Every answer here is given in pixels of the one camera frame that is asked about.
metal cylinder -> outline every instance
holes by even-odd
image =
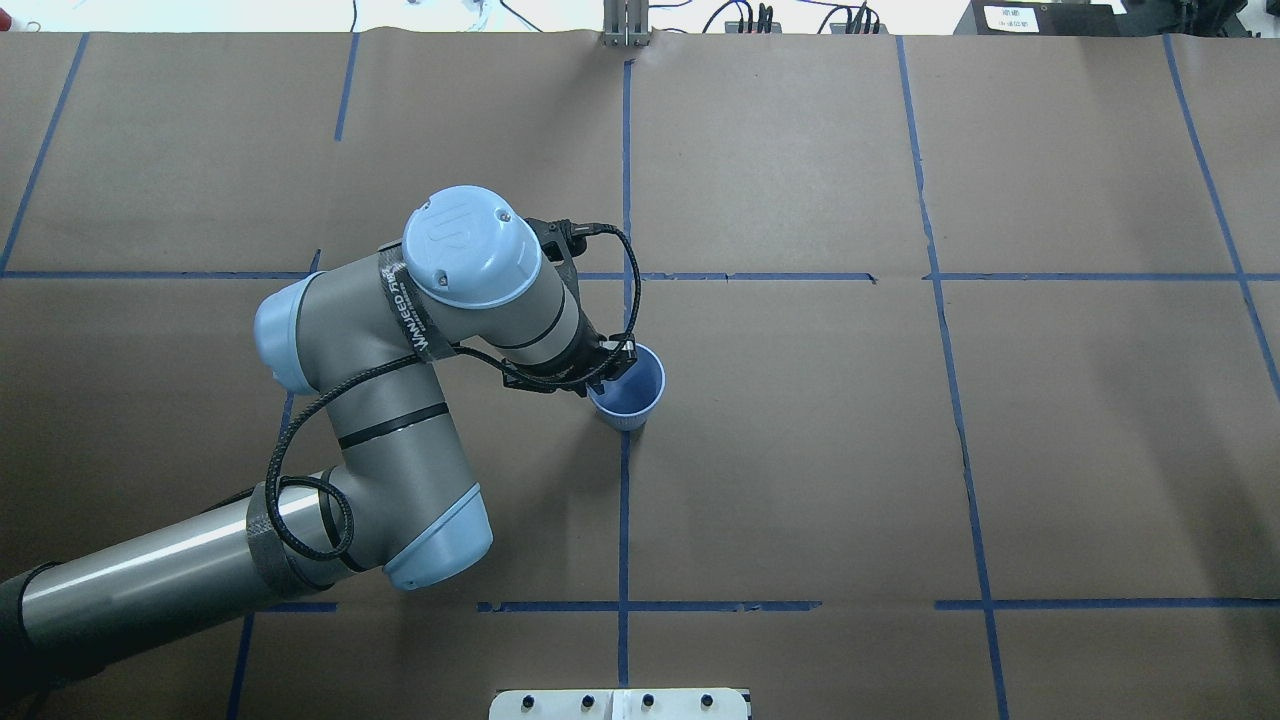
[[[247,505],[210,510],[36,575],[22,598],[35,650],[46,659],[106,665],[284,600],[253,565]],[[280,512],[308,544],[332,547],[316,491],[284,488]],[[339,562],[285,552],[315,584],[351,575]]]

metal bracket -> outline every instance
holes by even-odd
[[[525,218],[534,234],[538,236],[538,245],[543,249],[543,255],[556,266],[561,279],[579,302],[582,299],[577,292],[577,265],[573,258],[586,252],[586,237],[573,234],[573,223],[570,220],[557,220],[548,223],[534,218]]]
[[[751,693],[730,688],[502,691],[489,720],[750,720]]]
[[[614,47],[649,45],[649,0],[604,0],[602,42]]]

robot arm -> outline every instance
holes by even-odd
[[[17,670],[0,674],[0,707],[366,569],[415,589],[476,562],[493,534],[431,361],[479,355],[458,343],[480,337],[508,387],[582,395],[621,375],[630,327],[595,331],[572,265],[599,232],[617,231],[448,188],[401,242],[264,301],[259,352],[287,389],[323,393],[344,462],[0,583],[0,666]]]

cup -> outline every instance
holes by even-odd
[[[605,380],[604,392],[588,388],[586,393],[604,421],[625,432],[644,425],[664,389],[667,370],[662,366],[662,360],[637,342],[635,365],[621,378]]]

wire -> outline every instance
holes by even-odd
[[[877,13],[870,5],[863,3],[861,5],[836,5],[833,3],[818,3],[817,0],[800,0],[801,3],[809,3],[810,5],[822,5],[824,8],[831,8],[827,17],[822,19],[822,26],[818,27],[818,35],[827,29],[827,22],[831,17],[840,10],[845,12],[845,33],[846,35],[876,35],[879,33],[879,13]],[[854,15],[854,9],[858,9],[858,15]],[[872,23],[874,22],[876,32],[872,32]]]
[[[347,378],[342,383],[338,383],[337,386],[325,391],[311,405],[307,405],[306,409],[302,410],[302,413],[298,413],[296,418],[289,420],[288,427],[285,427],[284,432],[280,433],[280,439],[275,442],[275,450],[271,452],[271,459],[266,464],[266,482],[264,484],[264,495],[266,496],[265,497],[266,518],[271,523],[271,529],[275,530],[275,534],[280,538],[280,542],[289,546],[289,548],[293,550],[293,552],[297,552],[302,557],[307,557],[310,560],[321,560],[321,561],[333,560],[335,557],[340,557],[342,553],[347,552],[347,550],[351,547],[352,539],[355,539],[356,537],[355,515],[351,511],[351,502],[347,500],[347,496],[340,489],[338,489],[326,480],[320,480],[316,478],[302,477],[302,475],[283,475],[283,477],[280,475],[280,465],[284,464],[284,454],[289,451],[289,443],[293,442],[293,437],[298,434],[298,429],[302,428],[303,423],[306,423],[312,415],[323,410],[325,405],[329,405],[348,389],[361,383],[369,382],[374,378],[385,375],[387,373],[393,373],[396,370],[399,370],[402,368],[408,368],[410,365],[415,365],[417,363],[421,363],[417,355],[406,355],[404,357],[401,357],[398,360],[392,360],[390,363],[384,363],[376,368],[370,368],[369,370],[356,373],[355,375]],[[343,524],[342,524],[342,532],[338,537],[338,542],[334,543],[333,550],[320,551],[311,547],[310,544],[302,542],[302,538],[293,534],[293,532],[289,530],[288,525],[284,524],[284,516],[280,514],[280,491],[289,486],[305,486],[315,488],[316,491],[323,492],[329,497],[332,497],[333,501],[338,505],[338,510],[342,511]]]
[[[822,31],[827,29],[827,22],[831,20],[831,17],[841,10],[844,10],[849,17],[849,19],[845,20],[845,24],[850,26],[854,23],[854,9],[850,8],[849,5],[837,5],[832,8],[829,13],[827,13],[826,18],[822,18],[822,24],[818,26],[818,35],[822,35]]]
[[[754,15],[753,15],[754,10],[751,10],[751,4],[750,3],[748,3],[746,0],[728,0],[728,3],[724,3],[723,5],[721,5],[719,8],[716,9],[716,12],[712,13],[712,17],[707,18],[707,24],[703,26],[703,33],[705,33],[708,29],[712,28],[712,23],[716,22],[716,15],[723,13],[724,9],[728,8],[730,5],[736,5],[737,6],[737,26],[739,26],[739,32],[742,31],[742,23],[744,22],[746,22],[746,24],[750,26],[751,22],[755,19]],[[744,5],[746,6],[746,15],[745,17],[742,15],[742,6]]]
[[[520,18],[520,22],[522,22],[526,26],[529,26],[529,29],[543,32],[543,28],[540,28],[540,27],[535,26],[534,23],[529,22],[529,18],[526,18],[525,15],[521,15],[520,13],[516,12],[515,8],[512,8],[511,5],[508,5],[507,0],[498,0],[498,3],[503,8],[506,8],[508,13],[511,13],[512,15],[516,15],[517,18]]]
[[[640,279],[641,279],[640,264],[639,261],[636,261],[636,254],[635,250],[631,247],[631,238],[627,237],[627,233],[609,224],[590,224],[586,225],[586,229],[590,231],[588,234],[616,236],[622,242],[622,250],[626,252],[627,263],[631,265],[631,282],[632,282],[631,314],[627,318],[626,329],[622,331],[621,340],[618,341],[617,346],[609,352],[609,355],[605,356],[604,360],[602,360],[599,364],[589,369],[579,378],[557,380],[557,379],[539,378],[530,375],[520,370],[511,363],[503,363],[497,357],[486,355],[479,350],[454,343],[453,348],[458,352],[458,355],[476,357],[504,374],[513,375],[530,386],[543,389],[562,389],[562,388],[580,386],[585,382],[591,380],[593,378],[603,373],[605,368],[611,366],[626,348],[626,342],[635,338],[634,331],[635,331],[636,318],[640,315]],[[321,393],[320,397],[317,397],[314,402],[311,402],[301,413],[298,413],[297,416],[289,420],[289,424],[284,428],[284,432],[280,433],[279,439],[275,442],[275,450],[271,451],[271,459],[266,464],[266,480],[264,482],[262,487],[266,501],[266,518],[271,524],[271,529],[275,530],[275,534],[280,538],[280,542],[289,546],[291,550],[293,550],[302,557],[307,557],[310,560],[316,560],[316,561],[333,560],[335,557],[340,557],[344,552],[347,552],[348,548],[351,548],[351,543],[355,539],[356,519],[355,514],[351,510],[351,501],[347,500],[346,493],[343,493],[340,489],[338,489],[334,484],[329,483],[328,480],[312,478],[308,475],[280,474],[280,468],[284,464],[285,454],[289,451],[289,445],[293,443],[293,438],[298,434],[298,430],[302,428],[303,423],[306,423],[316,413],[323,410],[326,405],[340,397],[347,391],[355,388],[361,383],[366,383],[374,378],[385,375],[388,373],[393,373],[396,370],[401,370],[403,368],[408,368],[410,365],[416,365],[417,363],[421,363],[421,359],[419,359],[417,355],[406,355],[404,357],[392,360],[390,363],[384,363],[381,365],[378,365],[376,368],[370,368],[367,370],[356,373],[355,375],[347,378],[342,383],[338,383],[337,386]],[[316,492],[328,495],[338,505],[338,510],[342,512],[343,521],[338,542],[334,543],[333,550],[320,551],[311,547],[310,544],[303,542],[302,538],[293,534],[293,532],[289,530],[288,525],[284,523],[284,515],[280,512],[280,492],[284,488],[293,486],[310,487]],[[250,497],[252,493],[253,488],[238,492],[232,497],[219,502],[218,505],[214,505],[209,510],[214,510],[218,507],[223,507],[225,505],[230,505],[233,502],[238,502],[241,500],[244,500],[246,497]]]
[[[589,227],[593,231],[591,234],[612,234],[617,237],[618,241],[622,242],[622,250],[627,254],[627,263],[631,265],[631,288],[632,288],[631,315],[627,318],[627,324],[626,328],[622,331],[621,341],[618,342],[617,347],[614,347],[613,351],[609,352],[609,355],[604,360],[602,360],[598,365],[584,373],[581,377],[568,380],[553,380],[549,378],[538,378],[530,375],[520,370],[511,363],[503,363],[502,360],[498,360],[492,355],[486,355],[479,350],[475,350],[474,347],[466,347],[465,345],[454,343],[453,350],[457,351],[458,355],[475,357],[476,360],[480,360],[481,363],[489,365],[490,368],[494,368],[504,374],[513,375],[515,378],[541,389],[564,389],[580,386],[585,382],[591,380],[602,372],[604,372],[605,368],[612,365],[613,361],[617,360],[620,355],[622,355],[622,351],[626,347],[626,341],[635,338],[632,331],[636,327],[636,318],[640,316],[640,264],[636,261],[636,254],[635,250],[631,247],[631,238],[627,237],[627,233],[622,232],[614,225],[608,225],[608,224],[591,224]]]

